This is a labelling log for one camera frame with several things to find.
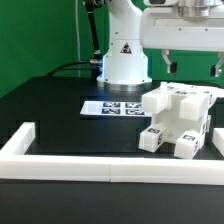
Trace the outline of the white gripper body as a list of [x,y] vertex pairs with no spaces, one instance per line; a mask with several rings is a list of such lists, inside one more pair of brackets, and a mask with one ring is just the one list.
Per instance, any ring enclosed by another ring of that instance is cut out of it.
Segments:
[[183,18],[176,7],[147,8],[140,24],[144,48],[224,52],[224,6],[209,17]]

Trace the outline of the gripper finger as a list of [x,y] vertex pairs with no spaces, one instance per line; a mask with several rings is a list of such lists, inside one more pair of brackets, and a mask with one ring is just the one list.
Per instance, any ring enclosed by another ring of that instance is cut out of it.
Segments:
[[224,52],[218,54],[219,61],[211,67],[210,76],[219,77],[222,73],[222,65],[224,64]]
[[177,72],[177,63],[172,60],[171,51],[168,49],[163,49],[162,57],[167,65],[167,72],[175,74]]

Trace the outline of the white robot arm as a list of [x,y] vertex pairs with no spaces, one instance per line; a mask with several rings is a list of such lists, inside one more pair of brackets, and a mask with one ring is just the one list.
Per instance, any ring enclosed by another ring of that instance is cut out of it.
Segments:
[[105,0],[109,10],[109,50],[97,82],[104,88],[135,91],[151,82],[145,48],[160,49],[169,73],[177,72],[173,50],[216,52],[224,65],[224,0]]

